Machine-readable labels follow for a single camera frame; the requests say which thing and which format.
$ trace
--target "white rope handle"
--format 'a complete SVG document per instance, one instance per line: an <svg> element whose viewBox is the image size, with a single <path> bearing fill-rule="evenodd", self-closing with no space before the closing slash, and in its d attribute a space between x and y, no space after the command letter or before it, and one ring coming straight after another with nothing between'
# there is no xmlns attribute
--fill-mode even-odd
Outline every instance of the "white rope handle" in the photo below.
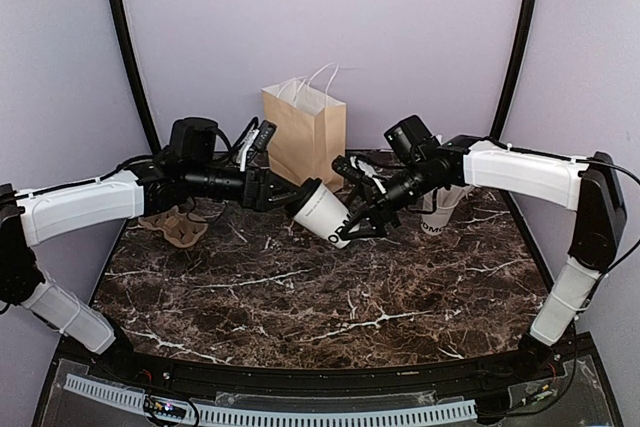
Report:
<svg viewBox="0 0 640 427"><path fill-rule="evenodd" d="M340 70L340 64L338 62L329 62L324 67L320 68L315 74L309 77L308 80L303 80L302 84L300 84L300 86L298 87L298 90L296 90L296 96L293 98L294 105L295 105L295 101L298 99L298 94L300 93L300 90L302 90L302 87L304 87L305 84L307 85L307 87L311 86L311 82L313 82L313 79L315 79L318 75L320 75L322 72L324 72L326 69L328 69L332 65L335 65L336 68L333 71L333 74L331 75L329 82L327 82L327 87L324 89L324 106L326 107L329 104L329 88L333 83L333 79L335 79L336 75L338 75L338 70Z"/></svg>
<svg viewBox="0 0 640 427"><path fill-rule="evenodd" d="M278 91L278 94L276 95L276 97L279 99L279 98L280 98L280 94L282 94L282 91L283 91L284 89L286 89L286 88L287 88L287 86L289 86L291 83L293 83L293 82L295 82L295 81L297 81L297 80L302 80L302 84L304 85L304 81L305 81L305 80L307 80L307 76L306 76L306 75L303 75L302 77L294 77L293 79L287 80L284 84L282 84L282 87L280 87L280 90Z"/></svg>

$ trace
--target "black frame edge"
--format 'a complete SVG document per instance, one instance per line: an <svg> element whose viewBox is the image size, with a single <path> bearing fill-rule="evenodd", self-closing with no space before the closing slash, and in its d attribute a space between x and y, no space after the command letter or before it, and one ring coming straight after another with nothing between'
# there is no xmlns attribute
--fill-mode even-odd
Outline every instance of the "black frame edge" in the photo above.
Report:
<svg viewBox="0 0 640 427"><path fill-rule="evenodd" d="M516 34L513 39L513 48L509 59L509 66L502 86L502 93L498 101L496 115L493 118L493 125L489 135L495 139L499 139L504 131L511 102L520 76L520 68L524 59L524 52L527 47L527 39L529 38L529 30L531 29L531 19L533 18L533 10L536 0L522 0L520 6L520 16L518 17L518 25Z"/></svg>
<svg viewBox="0 0 640 427"><path fill-rule="evenodd" d="M151 110L142 86L140 71L133 51L133 43L129 34L124 2L123 0L109 0L109 5L111 6L111 15L118 37L118 44L120 45L120 54L122 55L122 61L127 72L129 86L131 87L131 93L142 123L144 135L147 138L151 152L157 154L161 149L160 139L158 138L158 131L151 117Z"/></svg>

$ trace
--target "black bracket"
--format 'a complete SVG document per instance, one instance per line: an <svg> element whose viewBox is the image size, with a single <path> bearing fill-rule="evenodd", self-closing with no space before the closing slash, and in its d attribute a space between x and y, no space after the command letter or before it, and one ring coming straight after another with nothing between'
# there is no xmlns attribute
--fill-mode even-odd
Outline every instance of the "black bracket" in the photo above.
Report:
<svg viewBox="0 0 640 427"><path fill-rule="evenodd" d="M603 152L597 152L593 159L613 163ZM589 165L580 182L569 255L589 269L606 272L615 260L626 222L627 211L615 172L605 166Z"/></svg>
<svg viewBox="0 0 640 427"><path fill-rule="evenodd" d="M0 197L12 192L11 184L0 186ZM15 201L0 204L0 300L13 305L27 300L45 281L33 250L27 246L20 215L22 210Z"/></svg>

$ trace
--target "brown marble surface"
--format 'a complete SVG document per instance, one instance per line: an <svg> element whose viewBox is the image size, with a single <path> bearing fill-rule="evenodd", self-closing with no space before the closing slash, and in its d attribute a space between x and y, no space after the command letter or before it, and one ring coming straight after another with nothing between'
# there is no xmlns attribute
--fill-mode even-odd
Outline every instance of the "brown marble surface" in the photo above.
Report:
<svg viewBox="0 0 640 427"><path fill-rule="evenodd" d="M132 221L94 306L136 350L200 362L385 367L514 349L545 288L499 193L472 191L437 237L401 220L342 250L282 211L231 203L186 250Z"/></svg>

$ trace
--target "purple wall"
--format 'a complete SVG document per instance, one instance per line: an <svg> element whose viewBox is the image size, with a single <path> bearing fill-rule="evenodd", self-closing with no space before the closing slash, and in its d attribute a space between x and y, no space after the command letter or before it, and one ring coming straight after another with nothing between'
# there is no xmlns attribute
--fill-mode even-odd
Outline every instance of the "purple wall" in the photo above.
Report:
<svg viewBox="0 0 640 427"><path fill-rule="evenodd" d="M230 136L260 89L339 61L348 146L420 113L437 133L488 132L520 0L126 0L160 136L178 116Z"/></svg>
<svg viewBox="0 0 640 427"><path fill-rule="evenodd" d="M0 183L16 188L95 176L145 151L108 0L0 0L0 113ZM119 225L49 241L40 266L88 299ZM31 425L57 341L20 308L0 317L3 426Z"/></svg>
<svg viewBox="0 0 640 427"><path fill-rule="evenodd" d="M567 154L603 150L640 172L638 0L538 0L505 140ZM626 249L640 236L639 189L623 182L630 221ZM520 205L557 274L575 216L531 199ZM605 281L580 327L602 354L625 425L640 419L640 257Z"/></svg>

